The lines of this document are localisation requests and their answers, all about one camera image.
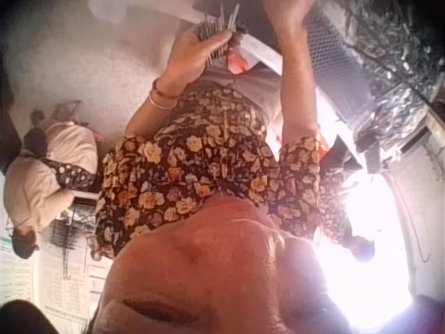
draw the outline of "orange flower pattern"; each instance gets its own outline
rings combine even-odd
[[[217,191],[264,206],[283,230],[314,236],[315,138],[285,145],[276,161],[254,104],[215,83],[183,95],[173,115],[152,140],[126,137],[105,158],[96,215],[103,255],[114,258],[132,238],[187,219]]]

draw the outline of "patterned sleeve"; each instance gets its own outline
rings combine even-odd
[[[93,251],[113,259],[124,247],[128,230],[124,224],[131,217],[131,208],[138,204],[137,174],[141,148],[146,142],[128,136],[104,159],[104,180],[96,205],[96,240]]]
[[[334,244],[343,244],[352,235],[352,227],[341,196],[344,183],[342,168],[326,168],[320,173],[318,208],[324,237]]]
[[[318,142],[305,137],[283,146],[269,175],[269,214],[281,229],[309,240],[318,227]]]

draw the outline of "white shirt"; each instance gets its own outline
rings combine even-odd
[[[54,123],[45,129],[47,158],[74,164],[95,174],[97,147],[94,134],[72,123]],[[44,163],[18,157],[8,168],[4,189],[5,208],[15,227],[48,226],[74,199],[70,190],[61,190],[56,176]]]

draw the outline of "metal grate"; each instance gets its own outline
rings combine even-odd
[[[262,2],[259,0],[224,0],[231,11],[241,4],[238,27],[253,35],[269,47],[279,51]],[[195,8],[218,15],[220,0],[197,0]],[[332,100],[339,116],[356,132],[372,114],[372,97],[369,83],[357,59],[344,47],[343,38],[328,18],[314,7],[306,18],[309,31],[314,74],[318,87]]]

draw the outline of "gold bangle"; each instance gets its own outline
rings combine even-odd
[[[148,95],[148,100],[149,100],[150,103],[151,103],[153,106],[155,106],[156,108],[158,108],[158,109],[160,109],[160,110],[173,110],[173,109],[176,108],[176,106],[178,105],[178,101],[176,100],[176,101],[175,101],[175,104],[172,105],[172,106],[162,106],[162,105],[160,105],[159,103],[157,103],[157,102],[155,102],[155,101],[153,100],[152,92],[153,92],[153,91],[151,91],[151,92],[149,93],[149,95]]]
[[[169,94],[165,94],[164,92],[161,92],[158,89],[158,80],[159,80],[159,78],[153,81],[153,87],[152,87],[152,90],[155,91],[156,94],[158,94],[160,97],[167,99],[167,100],[178,100],[179,99],[179,96],[181,96],[181,95],[169,95]]]

